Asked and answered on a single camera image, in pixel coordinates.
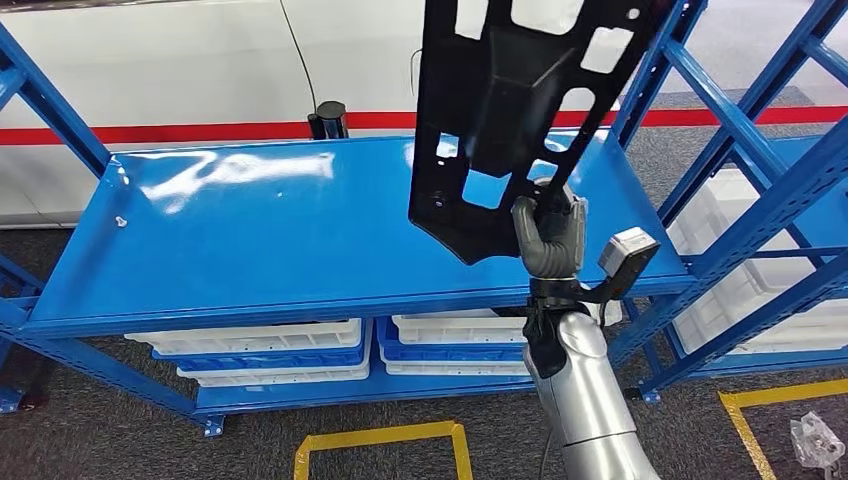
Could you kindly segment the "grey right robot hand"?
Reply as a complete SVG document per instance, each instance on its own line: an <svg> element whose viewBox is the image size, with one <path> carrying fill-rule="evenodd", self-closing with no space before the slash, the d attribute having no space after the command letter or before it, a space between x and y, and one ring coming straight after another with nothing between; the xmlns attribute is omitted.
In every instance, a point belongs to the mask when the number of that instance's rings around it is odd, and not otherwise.
<svg viewBox="0 0 848 480"><path fill-rule="evenodd" d="M522 263L531 277L575 278L584 261L588 201L565 183L550 210L542 211L533 198L519 196L511 209Z"/></svg>

